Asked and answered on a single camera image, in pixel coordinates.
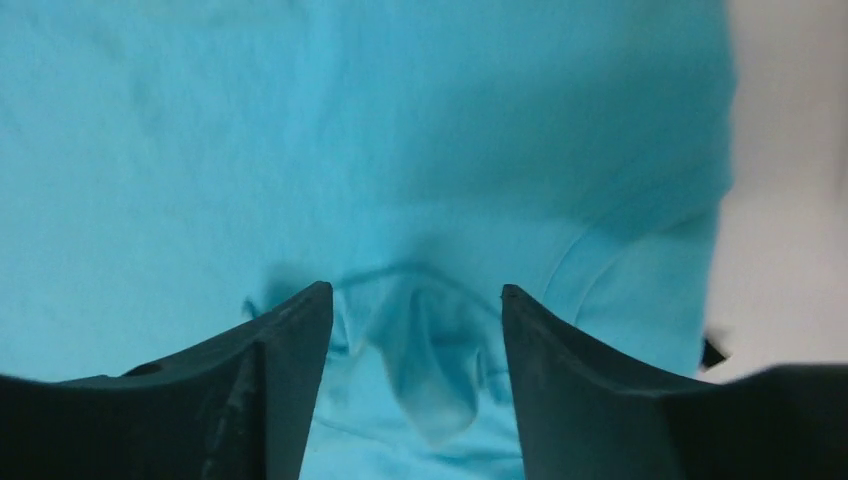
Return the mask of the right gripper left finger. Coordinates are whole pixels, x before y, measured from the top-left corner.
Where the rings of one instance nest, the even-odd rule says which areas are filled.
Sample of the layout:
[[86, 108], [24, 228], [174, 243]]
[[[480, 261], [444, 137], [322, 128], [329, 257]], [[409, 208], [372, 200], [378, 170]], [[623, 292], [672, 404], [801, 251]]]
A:
[[124, 375], [1, 379], [5, 479], [296, 479], [333, 325], [317, 282]]

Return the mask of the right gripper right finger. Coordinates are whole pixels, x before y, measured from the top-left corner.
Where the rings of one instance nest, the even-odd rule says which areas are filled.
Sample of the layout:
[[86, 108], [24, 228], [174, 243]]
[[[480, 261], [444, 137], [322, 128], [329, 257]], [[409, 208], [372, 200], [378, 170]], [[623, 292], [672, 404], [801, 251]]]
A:
[[711, 384], [636, 360], [502, 291], [529, 479], [843, 479], [847, 368], [777, 365]]

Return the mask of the teal t shirt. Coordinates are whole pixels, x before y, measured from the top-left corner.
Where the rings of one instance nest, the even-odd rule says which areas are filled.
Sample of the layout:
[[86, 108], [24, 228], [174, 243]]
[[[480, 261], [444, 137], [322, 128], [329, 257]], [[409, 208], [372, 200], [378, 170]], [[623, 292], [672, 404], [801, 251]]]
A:
[[1, 369], [329, 281], [303, 477], [518, 479], [502, 287], [694, 374], [733, 94], [722, 1], [5, 1]]

